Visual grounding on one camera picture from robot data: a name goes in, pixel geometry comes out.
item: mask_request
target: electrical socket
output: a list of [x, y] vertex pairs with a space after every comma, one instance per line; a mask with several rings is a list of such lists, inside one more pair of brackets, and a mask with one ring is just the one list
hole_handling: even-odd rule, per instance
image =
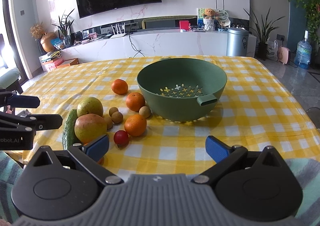
[[277, 40], [283, 40], [284, 41], [285, 36], [277, 34]]

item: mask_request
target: silver trash can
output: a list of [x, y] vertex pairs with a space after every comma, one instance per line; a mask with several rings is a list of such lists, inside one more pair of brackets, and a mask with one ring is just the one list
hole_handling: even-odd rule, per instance
[[247, 30], [228, 28], [227, 56], [246, 56], [248, 37]]

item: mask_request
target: gray ribbed plastic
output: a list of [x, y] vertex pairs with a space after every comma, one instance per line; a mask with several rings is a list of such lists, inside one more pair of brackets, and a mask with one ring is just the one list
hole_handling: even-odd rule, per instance
[[246, 56], [249, 32], [239, 28], [228, 28], [227, 56]]
[[86, 211], [61, 221], [20, 217], [14, 226], [301, 226], [288, 217], [253, 222], [222, 206], [207, 185], [189, 182], [184, 174], [131, 175], [127, 183], [107, 186]]

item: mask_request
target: checkered tablecloth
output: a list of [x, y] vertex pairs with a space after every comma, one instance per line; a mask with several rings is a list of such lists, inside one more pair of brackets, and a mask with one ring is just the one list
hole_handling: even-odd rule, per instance
[[[214, 164], [205, 151], [208, 135], [232, 146], [249, 150], [275, 146], [284, 158], [314, 157], [320, 160], [320, 137], [294, 97], [257, 60], [247, 57], [192, 56], [220, 66], [228, 76], [224, 92], [212, 112], [195, 122], [172, 122], [157, 115], [148, 119], [147, 132], [132, 138], [124, 149], [114, 145], [113, 135], [124, 129], [115, 125], [108, 132], [110, 149], [104, 166], [126, 178], [130, 173], [200, 173]], [[137, 75], [160, 57], [99, 61], [56, 69], [24, 94], [38, 96], [41, 105], [33, 113], [58, 113], [64, 119], [88, 96], [101, 100], [104, 112], [116, 106], [124, 119], [134, 114], [126, 96], [112, 92], [111, 83], [123, 79], [129, 92], [139, 91]], [[63, 128], [37, 132], [32, 151], [11, 152], [28, 162], [41, 145], [62, 149]]]

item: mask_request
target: red tomato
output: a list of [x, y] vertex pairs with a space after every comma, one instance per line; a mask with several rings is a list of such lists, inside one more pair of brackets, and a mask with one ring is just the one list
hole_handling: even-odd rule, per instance
[[118, 147], [121, 147], [129, 143], [129, 136], [124, 130], [118, 130], [113, 136], [113, 140]]

